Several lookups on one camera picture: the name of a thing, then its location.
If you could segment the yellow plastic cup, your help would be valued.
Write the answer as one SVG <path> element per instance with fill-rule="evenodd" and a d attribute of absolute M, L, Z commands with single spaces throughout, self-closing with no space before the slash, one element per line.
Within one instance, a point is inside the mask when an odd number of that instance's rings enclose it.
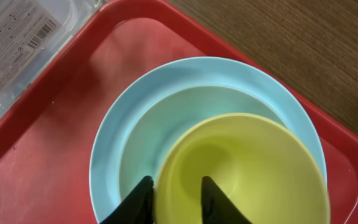
<path fill-rule="evenodd" d="M 252 223 L 329 223 L 329 195 L 308 148 L 287 128 L 250 113 L 213 116 L 169 150 L 155 190 L 157 223 L 201 223 L 212 180 Z"/>

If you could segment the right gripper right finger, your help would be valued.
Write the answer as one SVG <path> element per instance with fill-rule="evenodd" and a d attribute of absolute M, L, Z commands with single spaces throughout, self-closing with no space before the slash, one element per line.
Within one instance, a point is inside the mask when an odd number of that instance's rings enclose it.
<path fill-rule="evenodd" d="M 251 224 L 209 176 L 202 178 L 201 211 L 203 224 Z"/>

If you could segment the light blue small bowl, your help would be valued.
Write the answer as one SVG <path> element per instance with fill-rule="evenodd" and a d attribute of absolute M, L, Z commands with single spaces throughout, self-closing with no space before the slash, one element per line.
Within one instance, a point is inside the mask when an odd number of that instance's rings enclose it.
<path fill-rule="evenodd" d="M 196 86 L 172 93 L 143 113 L 127 138 L 119 168 L 121 198 L 144 176 L 156 178 L 167 152 L 183 133 L 205 119 L 224 113 L 257 114 L 287 125 L 261 99 L 228 86 Z"/>

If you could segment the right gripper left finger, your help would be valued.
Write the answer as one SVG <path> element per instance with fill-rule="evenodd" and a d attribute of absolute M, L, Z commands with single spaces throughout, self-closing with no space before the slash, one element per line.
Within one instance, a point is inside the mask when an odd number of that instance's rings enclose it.
<path fill-rule="evenodd" d="M 154 181 L 146 175 L 101 224 L 153 224 Z"/>

